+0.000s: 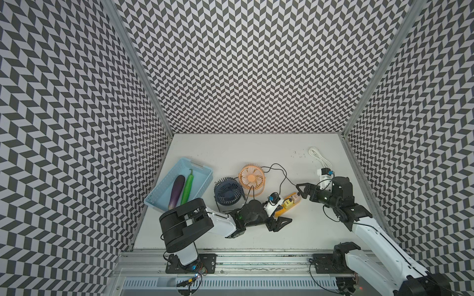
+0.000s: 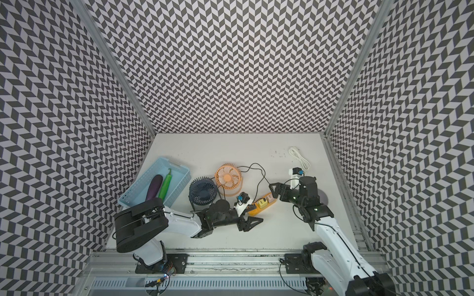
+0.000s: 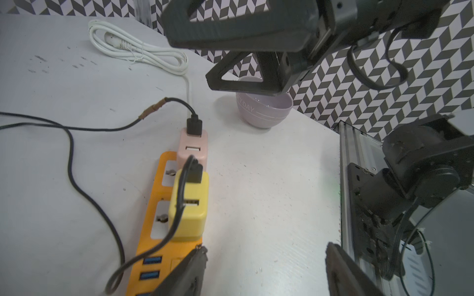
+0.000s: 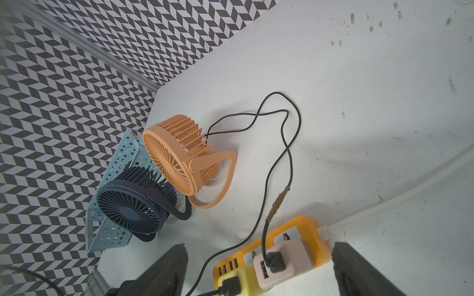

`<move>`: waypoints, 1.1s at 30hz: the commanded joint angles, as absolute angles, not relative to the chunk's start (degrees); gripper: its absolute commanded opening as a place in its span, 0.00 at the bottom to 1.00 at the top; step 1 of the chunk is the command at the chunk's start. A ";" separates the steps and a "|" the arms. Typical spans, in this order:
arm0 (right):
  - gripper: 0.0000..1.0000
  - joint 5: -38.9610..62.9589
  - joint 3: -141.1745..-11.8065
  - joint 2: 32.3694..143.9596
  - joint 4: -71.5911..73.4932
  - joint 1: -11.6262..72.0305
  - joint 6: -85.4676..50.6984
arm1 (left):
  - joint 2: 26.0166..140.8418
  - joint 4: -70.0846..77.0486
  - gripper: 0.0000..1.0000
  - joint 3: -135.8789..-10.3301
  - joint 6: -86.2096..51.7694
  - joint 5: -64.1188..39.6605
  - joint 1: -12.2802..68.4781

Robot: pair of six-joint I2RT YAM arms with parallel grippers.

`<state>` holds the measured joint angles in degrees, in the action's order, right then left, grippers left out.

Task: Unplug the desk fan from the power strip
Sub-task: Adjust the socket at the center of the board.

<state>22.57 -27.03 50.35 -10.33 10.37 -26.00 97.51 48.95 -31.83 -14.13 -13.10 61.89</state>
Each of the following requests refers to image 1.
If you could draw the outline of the pink USB charger plug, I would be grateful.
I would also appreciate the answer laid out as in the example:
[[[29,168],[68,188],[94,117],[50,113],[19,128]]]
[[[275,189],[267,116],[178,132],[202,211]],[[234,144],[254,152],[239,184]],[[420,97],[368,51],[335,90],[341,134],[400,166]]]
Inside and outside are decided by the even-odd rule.
[[[296,205],[301,202],[302,197],[299,194],[294,194],[291,197],[293,203]]]

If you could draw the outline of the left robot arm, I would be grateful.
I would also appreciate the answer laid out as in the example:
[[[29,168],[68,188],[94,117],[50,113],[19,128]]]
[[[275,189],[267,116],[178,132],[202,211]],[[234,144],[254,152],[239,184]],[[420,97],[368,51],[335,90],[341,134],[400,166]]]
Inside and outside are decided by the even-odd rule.
[[[195,241],[206,233],[214,233],[226,239],[234,239],[252,226],[264,225],[277,233],[293,220],[275,217],[268,213],[268,203],[251,200],[229,213],[216,212],[206,206],[202,198],[163,213],[159,218],[161,239],[165,243],[165,259],[182,267],[196,265],[200,259]]]

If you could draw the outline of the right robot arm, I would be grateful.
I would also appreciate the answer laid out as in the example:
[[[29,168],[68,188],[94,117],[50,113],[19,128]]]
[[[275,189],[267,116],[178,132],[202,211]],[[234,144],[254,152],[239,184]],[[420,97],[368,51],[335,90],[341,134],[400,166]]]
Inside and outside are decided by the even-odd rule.
[[[335,268],[348,269],[362,276],[383,296],[452,296],[449,279],[431,273],[415,261],[383,230],[372,214],[355,202],[353,184],[336,176],[330,189],[311,183],[296,185],[302,198],[332,209],[337,222],[362,240],[379,262],[371,260],[355,243],[345,242],[333,249]]]

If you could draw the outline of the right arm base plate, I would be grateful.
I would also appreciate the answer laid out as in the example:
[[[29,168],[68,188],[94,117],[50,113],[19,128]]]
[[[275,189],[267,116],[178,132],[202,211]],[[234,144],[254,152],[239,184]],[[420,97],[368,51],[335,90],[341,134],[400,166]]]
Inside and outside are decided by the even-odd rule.
[[[318,275],[355,275],[358,271],[350,269],[347,265],[348,254],[313,254],[309,263],[316,268]]]

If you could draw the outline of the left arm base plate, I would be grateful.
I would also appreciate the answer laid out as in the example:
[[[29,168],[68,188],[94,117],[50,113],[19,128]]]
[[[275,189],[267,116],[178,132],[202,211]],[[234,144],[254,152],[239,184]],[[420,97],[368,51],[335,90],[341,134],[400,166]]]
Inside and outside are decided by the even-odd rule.
[[[167,266],[165,272],[167,274],[201,274],[211,275],[216,271],[217,255],[216,254],[198,254],[197,260],[183,265],[178,257],[170,254],[167,259]]]

